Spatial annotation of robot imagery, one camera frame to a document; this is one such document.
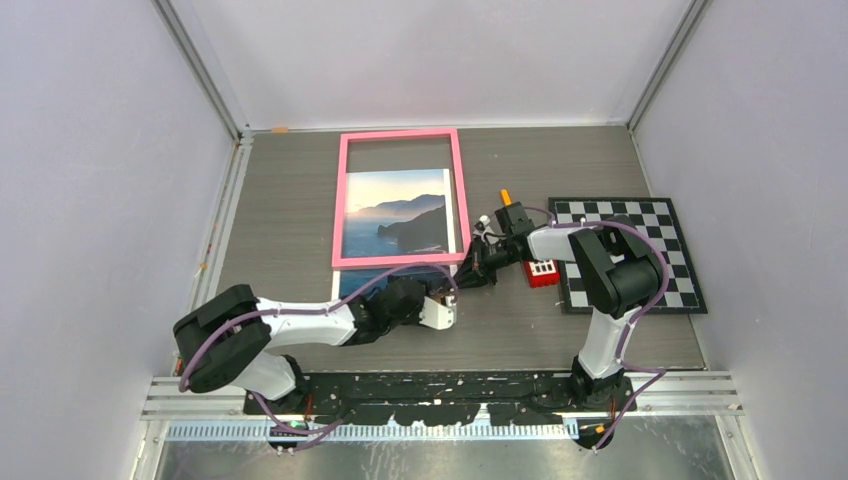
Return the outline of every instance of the table surface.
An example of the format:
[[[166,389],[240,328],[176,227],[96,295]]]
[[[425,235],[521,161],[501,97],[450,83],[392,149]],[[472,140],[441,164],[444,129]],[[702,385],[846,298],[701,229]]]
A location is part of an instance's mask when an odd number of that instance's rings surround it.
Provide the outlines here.
[[[545,207],[550,196],[648,196],[623,127],[462,129],[469,215],[513,201]],[[332,274],[339,133],[256,135],[219,291],[248,283],[256,295],[326,301]],[[447,140],[361,144],[350,170],[404,169],[443,160]],[[463,290],[456,325],[399,327],[370,345],[288,347],[305,371],[566,369],[586,338],[589,315],[563,315],[558,287],[531,289],[522,269],[498,273],[496,287]],[[626,358],[644,366],[703,368],[685,315],[646,316]]]

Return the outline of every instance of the mountain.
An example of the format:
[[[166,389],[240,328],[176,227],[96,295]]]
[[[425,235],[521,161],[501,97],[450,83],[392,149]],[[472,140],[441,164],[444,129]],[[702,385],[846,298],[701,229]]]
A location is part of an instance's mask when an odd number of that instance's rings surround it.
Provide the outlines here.
[[[365,207],[350,215],[357,218],[413,218],[444,205],[444,195],[420,195],[412,200],[395,200],[383,202],[373,207]]]
[[[447,249],[447,210],[442,205],[408,222],[397,222],[387,227],[380,225],[377,227],[377,235],[397,238],[398,247],[406,253],[433,245]]]

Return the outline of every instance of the black and white checkered board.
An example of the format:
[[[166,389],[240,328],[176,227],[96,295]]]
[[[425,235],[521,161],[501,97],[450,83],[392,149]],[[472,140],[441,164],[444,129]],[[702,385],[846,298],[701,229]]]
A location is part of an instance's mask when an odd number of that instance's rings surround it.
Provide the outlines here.
[[[671,199],[584,197],[550,198],[548,202],[559,223],[579,222],[584,217],[592,221],[628,215],[636,229],[650,237],[663,252],[669,265],[668,291],[651,313],[707,313]],[[560,262],[560,272],[565,313],[591,312],[577,265]]]

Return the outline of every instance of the white wall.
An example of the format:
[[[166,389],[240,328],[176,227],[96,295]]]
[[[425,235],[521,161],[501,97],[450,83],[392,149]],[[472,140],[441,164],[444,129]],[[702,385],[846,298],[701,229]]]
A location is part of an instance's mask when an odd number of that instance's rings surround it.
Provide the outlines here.
[[[0,476],[127,478],[231,142],[148,0],[0,16]]]
[[[770,478],[845,478],[848,5],[714,2],[637,132]]]
[[[689,0],[175,4],[267,129],[624,123]]]

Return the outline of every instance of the sky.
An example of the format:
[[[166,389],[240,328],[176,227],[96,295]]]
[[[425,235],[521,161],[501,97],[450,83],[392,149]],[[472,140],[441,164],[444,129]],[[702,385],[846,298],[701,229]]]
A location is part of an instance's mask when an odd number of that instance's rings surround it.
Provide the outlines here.
[[[347,174],[346,212],[373,207],[383,202],[412,200],[430,194],[445,194],[445,170],[397,170]]]

